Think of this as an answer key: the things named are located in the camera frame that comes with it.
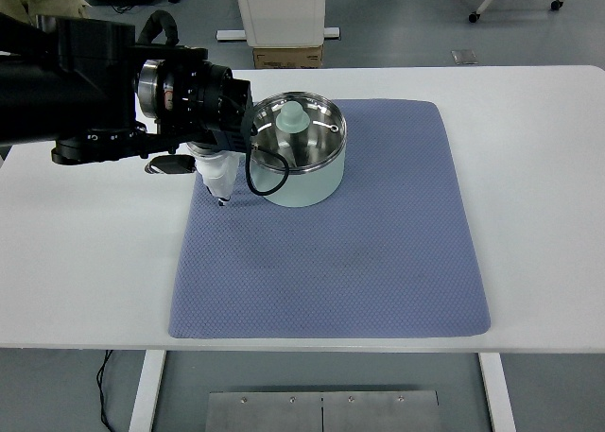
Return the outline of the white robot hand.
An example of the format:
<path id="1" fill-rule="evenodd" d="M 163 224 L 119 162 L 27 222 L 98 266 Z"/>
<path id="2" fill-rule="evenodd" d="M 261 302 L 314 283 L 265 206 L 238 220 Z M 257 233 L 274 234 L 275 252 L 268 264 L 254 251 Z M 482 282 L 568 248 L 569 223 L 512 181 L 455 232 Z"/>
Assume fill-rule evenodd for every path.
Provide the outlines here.
<path id="1" fill-rule="evenodd" d="M 197 173 L 219 206 L 231 200 L 241 156 L 231 151 L 169 154 L 154 157 L 145 166 L 148 174 Z"/>

